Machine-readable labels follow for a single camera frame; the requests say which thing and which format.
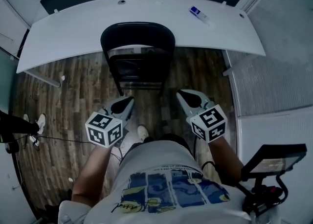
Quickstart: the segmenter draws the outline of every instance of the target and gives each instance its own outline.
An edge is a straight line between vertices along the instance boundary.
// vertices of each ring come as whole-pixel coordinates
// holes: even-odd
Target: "white cube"
[[[123,121],[98,112],[92,113],[85,127],[88,140],[105,148],[123,137]]]
[[[211,142],[225,134],[227,117],[219,105],[207,109],[190,118],[192,132],[206,142]]]

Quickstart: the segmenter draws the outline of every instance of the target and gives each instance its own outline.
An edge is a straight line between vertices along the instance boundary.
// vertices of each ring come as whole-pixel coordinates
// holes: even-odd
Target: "person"
[[[96,146],[75,181],[71,201],[59,208],[59,224],[248,223],[245,195],[234,188],[242,163],[227,141],[209,143],[223,184],[206,179],[183,138],[149,137],[134,144],[120,163],[111,193],[99,201],[112,147]]]
[[[10,150],[18,152],[18,144],[13,134],[28,134],[32,142],[36,142],[35,135],[42,134],[45,127],[45,115],[42,113],[35,123],[29,122],[29,117],[24,114],[23,119],[0,111],[0,143],[9,143]]]

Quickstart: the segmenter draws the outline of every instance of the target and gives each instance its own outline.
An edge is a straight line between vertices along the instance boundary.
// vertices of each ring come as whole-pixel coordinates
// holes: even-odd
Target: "bottle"
[[[209,21],[210,19],[203,13],[201,12],[199,9],[197,9],[196,7],[191,7],[189,9],[189,11],[196,16],[200,21],[202,21],[203,23],[209,25]]]

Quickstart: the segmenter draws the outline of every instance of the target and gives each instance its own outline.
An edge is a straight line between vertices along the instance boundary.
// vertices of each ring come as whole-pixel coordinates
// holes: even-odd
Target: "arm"
[[[103,148],[100,146],[93,149],[74,184],[73,202],[80,202],[91,207],[98,203],[111,150],[112,147]]]
[[[209,144],[209,148],[222,183],[234,186],[237,182],[241,181],[241,169],[244,165],[224,137],[212,141]]]

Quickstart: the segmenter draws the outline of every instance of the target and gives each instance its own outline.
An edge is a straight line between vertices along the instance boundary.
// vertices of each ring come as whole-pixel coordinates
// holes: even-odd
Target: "black device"
[[[254,211],[258,217],[283,203],[288,196],[288,189],[280,176],[291,171],[293,165],[302,160],[306,153],[305,144],[263,145],[241,170],[242,181],[256,179],[251,192],[242,185],[237,185],[246,194],[243,211],[248,214]],[[263,179],[267,176],[276,176],[280,187],[262,185]]]

